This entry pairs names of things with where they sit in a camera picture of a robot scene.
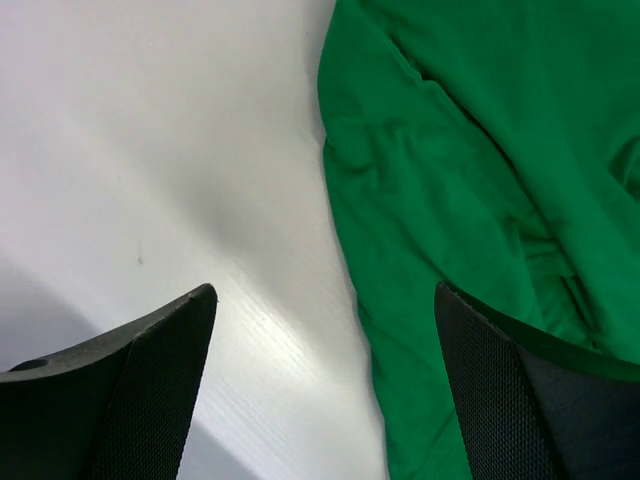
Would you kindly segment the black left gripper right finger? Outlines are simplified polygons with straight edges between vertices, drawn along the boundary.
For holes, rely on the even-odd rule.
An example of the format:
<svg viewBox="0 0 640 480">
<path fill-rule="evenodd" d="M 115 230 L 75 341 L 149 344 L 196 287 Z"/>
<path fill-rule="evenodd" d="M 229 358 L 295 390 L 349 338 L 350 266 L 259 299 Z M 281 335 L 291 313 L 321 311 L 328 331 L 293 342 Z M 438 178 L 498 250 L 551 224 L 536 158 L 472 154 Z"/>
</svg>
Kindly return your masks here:
<svg viewBox="0 0 640 480">
<path fill-rule="evenodd" d="M 636 479 L 639 367 L 441 282 L 434 316 L 475 479 Z"/>
</svg>

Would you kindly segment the green t-shirt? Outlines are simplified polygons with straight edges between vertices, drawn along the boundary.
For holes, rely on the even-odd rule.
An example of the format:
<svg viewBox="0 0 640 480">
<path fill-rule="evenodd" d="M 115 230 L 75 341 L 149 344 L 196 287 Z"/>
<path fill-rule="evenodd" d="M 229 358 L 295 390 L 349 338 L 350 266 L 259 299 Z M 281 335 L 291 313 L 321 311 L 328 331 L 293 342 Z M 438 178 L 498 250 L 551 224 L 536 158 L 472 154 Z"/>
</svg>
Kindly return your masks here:
<svg viewBox="0 0 640 480">
<path fill-rule="evenodd" d="M 391 478 L 470 475 L 441 281 L 638 361 L 637 2 L 339 1 L 318 95 Z"/>
</svg>

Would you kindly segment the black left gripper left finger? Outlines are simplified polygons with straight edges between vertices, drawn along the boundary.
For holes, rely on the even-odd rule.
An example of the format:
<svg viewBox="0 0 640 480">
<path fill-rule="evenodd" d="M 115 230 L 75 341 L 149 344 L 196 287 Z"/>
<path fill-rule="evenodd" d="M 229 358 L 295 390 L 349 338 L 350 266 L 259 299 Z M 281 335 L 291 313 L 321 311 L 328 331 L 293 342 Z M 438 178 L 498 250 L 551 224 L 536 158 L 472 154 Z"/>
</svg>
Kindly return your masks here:
<svg viewBox="0 0 640 480">
<path fill-rule="evenodd" d="M 2 373 L 2 478 L 176 478 L 215 315 L 203 284 Z"/>
</svg>

